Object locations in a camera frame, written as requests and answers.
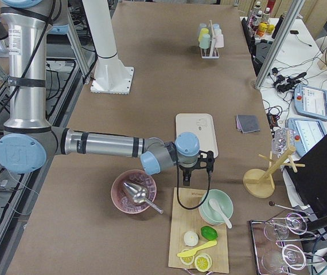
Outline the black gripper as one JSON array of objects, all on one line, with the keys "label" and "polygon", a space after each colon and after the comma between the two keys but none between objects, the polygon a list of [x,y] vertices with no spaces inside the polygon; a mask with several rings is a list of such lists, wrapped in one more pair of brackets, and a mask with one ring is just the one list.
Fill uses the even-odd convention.
[{"label": "black gripper", "polygon": [[179,165],[179,168],[182,171],[183,185],[190,185],[192,172],[197,169],[197,165],[194,165],[193,167],[184,167]]}]

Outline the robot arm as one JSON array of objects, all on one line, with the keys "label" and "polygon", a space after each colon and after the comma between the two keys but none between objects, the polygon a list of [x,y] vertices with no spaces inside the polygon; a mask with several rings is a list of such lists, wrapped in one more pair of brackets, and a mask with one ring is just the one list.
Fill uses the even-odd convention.
[{"label": "robot arm", "polygon": [[197,136],[182,133],[175,142],[158,138],[118,136],[54,127],[46,119],[46,36],[54,27],[67,29],[66,1],[3,1],[1,16],[8,25],[10,117],[0,137],[0,164],[27,174],[55,155],[99,154],[140,158],[145,172],[171,167],[184,181],[200,168]]}]

